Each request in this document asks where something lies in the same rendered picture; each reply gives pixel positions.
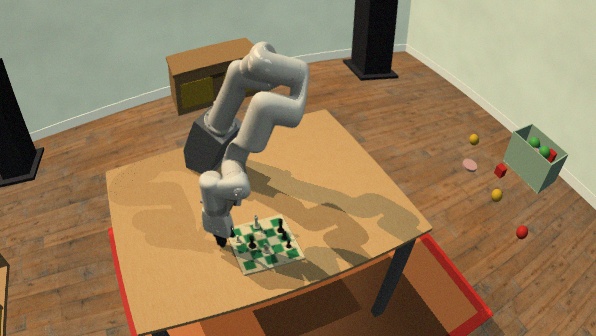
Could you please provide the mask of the white chess king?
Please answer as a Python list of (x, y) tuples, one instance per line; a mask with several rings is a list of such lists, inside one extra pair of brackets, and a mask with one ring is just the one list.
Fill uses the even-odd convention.
[(258, 224), (258, 216), (257, 215), (254, 216), (254, 220), (255, 220), (255, 225), (253, 225), (253, 228), (255, 230), (260, 229), (260, 225)]

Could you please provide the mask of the green and white chessboard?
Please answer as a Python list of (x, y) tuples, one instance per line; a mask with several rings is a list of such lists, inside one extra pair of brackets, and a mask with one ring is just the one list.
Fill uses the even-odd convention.
[[(287, 240), (282, 240), (282, 233), (277, 232), (279, 218), (283, 220), (282, 228), (291, 248), (286, 248)], [(258, 220), (258, 230), (253, 228), (254, 224), (255, 221), (234, 226), (235, 237), (228, 238), (244, 276), (306, 259), (282, 214)], [(240, 243), (236, 243), (236, 235)], [(256, 244), (254, 249), (249, 248), (251, 235)], [(267, 254), (263, 252), (265, 243), (270, 247)]]

